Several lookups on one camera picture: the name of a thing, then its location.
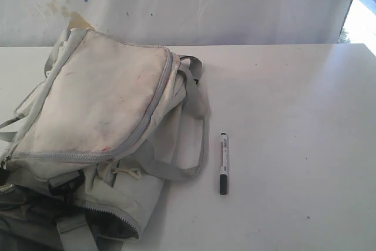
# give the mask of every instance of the white curtain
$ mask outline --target white curtain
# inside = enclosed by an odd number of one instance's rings
[[[350,1],[0,0],[0,46],[53,45],[70,19],[139,44],[335,43]]]

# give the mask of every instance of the backpack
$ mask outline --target backpack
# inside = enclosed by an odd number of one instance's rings
[[[0,125],[23,119],[19,131],[0,133],[9,142],[0,231],[67,251],[138,240],[164,181],[195,177],[207,158],[202,63],[74,28],[62,32],[45,74]],[[183,114],[202,121],[198,164],[188,169],[172,164]]]

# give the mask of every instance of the zipper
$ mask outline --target zipper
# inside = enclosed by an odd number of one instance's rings
[[[130,228],[130,230],[132,232],[137,233],[137,237],[138,238],[130,237],[130,238],[124,238],[124,239],[122,239],[122,238],[119,238],[119,237],[110,237],[110,236],[105,236],[105,235],[98,234],[99,237],[102,237],[102,238],[105,238],[105,239],[110,239],[110,240],[123,241],[123,242],[125,242],[125,241],[137,241],[140,238],[140,235],[141,235],[140,230],[135,225],[131,224],[129,220],[125,219],[124,216],[118,215],[118,213],[112,211],[111,208],[99,208],[99,207],[97,207],[97,206],[95,206],[93,204],[90,204],[88,202],[85,202],[84,204],[74,203],[73,205],[77,206],[80,209],[88,210],[89,212],[105,213],[105,214],[110,214],[112,216],[117,217],[123,223],[125,223],[125,225],[127,226],[127,228]]]
[[[72,162],[72,163],[82,163],[82,164],[92,164],[92,163],[98,163],[103,162],[108,159],[111,159],[115,157],[120,152],[124,152],[131,148],[141,137],[141,135],[144,133],[145,129],[147,128],[147,125],[150,123],[150,118],[157,107],[160,98],[163,95],[163,92],[165,91],[165,87],[167,85],[168,79],[171,74],[172,70],[172,63],[173,63],[173,57],[169,49],[166,48],[167,51],[167,62],[163,68],[159,83],[156,87],[156,90],[154,92],[154,95],[149,103],[149,105],[146,108],[145,115],[139,122],[139,124],[134,128],[133,132],[130,134],[130,136],[125,140],[121,145],[119,145],[114,151],[109,153],[101,153],[101,154],[95,154],[95,153],[70,153],[70,152],[47,152],[47,153],[17,153],[14,156],[30,156],[32,158],[38,158],[38,159],[49,159],[49,160],[62,160],[64,159],[65,162]]]

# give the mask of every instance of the marker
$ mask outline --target marker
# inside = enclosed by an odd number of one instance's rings
[[[229,188],[229,138],[221,133],[221,167],[219,170],[219,194],[227,195]]]

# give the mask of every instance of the table surface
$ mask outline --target table surface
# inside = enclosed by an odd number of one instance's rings
[[[0,48],[0,121],[43,79],[49,50]],[[376,58],[364,45],[171,50],[205,64],[209,161],[197,179],[166,184],[143,238],[123,250],[375,250]]]

